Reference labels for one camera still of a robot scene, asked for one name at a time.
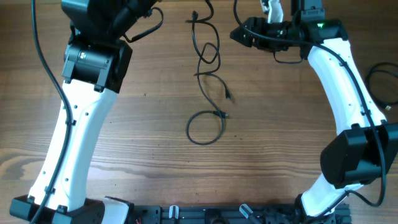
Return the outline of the black USB cable gold plug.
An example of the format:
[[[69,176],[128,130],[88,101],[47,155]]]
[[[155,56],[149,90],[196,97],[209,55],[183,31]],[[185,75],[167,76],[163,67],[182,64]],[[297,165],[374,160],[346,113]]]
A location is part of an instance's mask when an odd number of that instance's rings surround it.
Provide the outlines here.
[[[375,64],[365,78],[365,85],[378,107],[390,110],[397,106],[397,64]]]

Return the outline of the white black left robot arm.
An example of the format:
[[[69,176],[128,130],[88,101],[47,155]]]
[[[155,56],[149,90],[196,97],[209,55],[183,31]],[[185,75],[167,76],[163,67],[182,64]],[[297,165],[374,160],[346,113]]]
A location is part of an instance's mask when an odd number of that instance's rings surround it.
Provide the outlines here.
[[[149,17],[154,1],[63,1],[71,36],[64,55],[62,99],[50,146],[29,193],[9,213],[31,223],[139,223],[134,204],[86,196],[88,170],[101,127],[131,60],[126,32]]]

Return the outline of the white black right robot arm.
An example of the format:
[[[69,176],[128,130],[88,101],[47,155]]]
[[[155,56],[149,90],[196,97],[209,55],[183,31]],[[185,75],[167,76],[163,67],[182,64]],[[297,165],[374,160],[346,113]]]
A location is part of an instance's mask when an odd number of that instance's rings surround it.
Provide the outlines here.
[[[294,222],[321,223],[361,187],[381,183],[378,207],[386,194],[387,173],[397,154],[397,125],[387,122],[356,68],[348,33],[338,19],[328,20],[321,1],[292,1],[291,21],[279,1],[261,3],[263,17],[239,22],[230,37],[272,53],[300,50],[320,79],[336,124],[336,138],[320,155],[321,174],[296,200]]]

